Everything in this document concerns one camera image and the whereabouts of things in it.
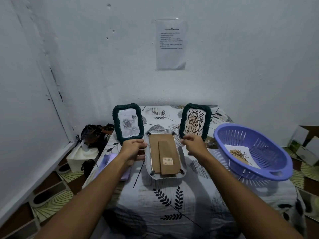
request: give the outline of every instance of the white box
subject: white box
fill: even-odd
[[[90,148],[89,151],[84,151],[79,143],[72,152],[66,157],[72,172],[81,172],[84,161],[93,159],[98,156],[98,148]]]

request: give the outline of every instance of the tissue box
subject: tissue box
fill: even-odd
[[[319,126],[297,127],[288,147],[307,164],[319,165]]]
[[[81,172],[84,161],[93,159],[98,156],[98,148],[90,148],[89,151],[84,151],[79,143],[72,152],[66,157],[72,172]]]

